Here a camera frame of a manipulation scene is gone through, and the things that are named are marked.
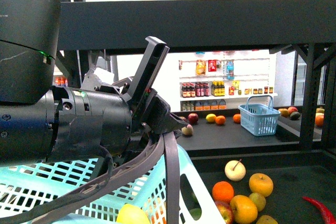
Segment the avocado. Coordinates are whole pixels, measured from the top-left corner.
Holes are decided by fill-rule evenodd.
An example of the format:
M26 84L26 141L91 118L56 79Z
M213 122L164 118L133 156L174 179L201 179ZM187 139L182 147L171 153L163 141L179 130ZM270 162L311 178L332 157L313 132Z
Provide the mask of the avocado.
M301 116L300 112L293 112L293 113L291 113L291 115L289 116L289 118L291 120L297 120L297 119L300 118L300 116Z

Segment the red apple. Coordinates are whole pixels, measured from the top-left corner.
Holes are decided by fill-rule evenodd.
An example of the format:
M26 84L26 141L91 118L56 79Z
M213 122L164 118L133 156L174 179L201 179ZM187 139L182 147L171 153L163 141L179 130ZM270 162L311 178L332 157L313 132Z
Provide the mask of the red apple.
M190 124L195 124L198 121L198 115L196 113L190 113L188 116Z
M298 112L298 109L295 108L295 107L289 107L288 112L289 112L289 115L291 115L291 113L293 113L293 112Z
M225 220L226 224L232 224L234 220L233 211L231 206L223 201L215 201L216 207L222 215L223 219Z

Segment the yellow apple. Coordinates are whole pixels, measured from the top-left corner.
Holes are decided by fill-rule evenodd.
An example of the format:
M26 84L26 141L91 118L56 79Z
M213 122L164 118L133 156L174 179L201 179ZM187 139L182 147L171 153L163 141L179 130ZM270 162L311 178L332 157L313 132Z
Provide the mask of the yellow apple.
M248 182L252 193L260 193L265 198L273 191L273 181L263 173L254 173Z
M247 196L236 195L230 201L230 206L238 224L250 224L258 217L256 205Z
M246 168L240 161L241 160L231 160L226 164L224 172L228 179L232 181L240 181L242 178L244 178L246 174Z

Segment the green led light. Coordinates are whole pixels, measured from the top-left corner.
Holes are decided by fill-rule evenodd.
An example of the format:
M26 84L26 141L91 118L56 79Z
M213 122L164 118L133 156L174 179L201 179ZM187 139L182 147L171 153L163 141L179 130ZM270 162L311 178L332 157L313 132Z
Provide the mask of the green led light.
M40 54L42 54L42 55L48 57L48 58L52 58L49 54L46 54L46 53L43 52L43 51L38 51L38 52L39 52Z

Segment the blue shopping basket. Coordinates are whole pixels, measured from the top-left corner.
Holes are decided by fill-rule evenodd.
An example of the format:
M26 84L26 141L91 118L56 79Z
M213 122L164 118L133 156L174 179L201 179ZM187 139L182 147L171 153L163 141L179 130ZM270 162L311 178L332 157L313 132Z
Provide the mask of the blue shopping basket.
M249 104L255 97L270 97L268 105ZM274 135L277 129L280 112L273 109L273 97L270 95L251 96L246 104L240 105L240 124L254 136Z

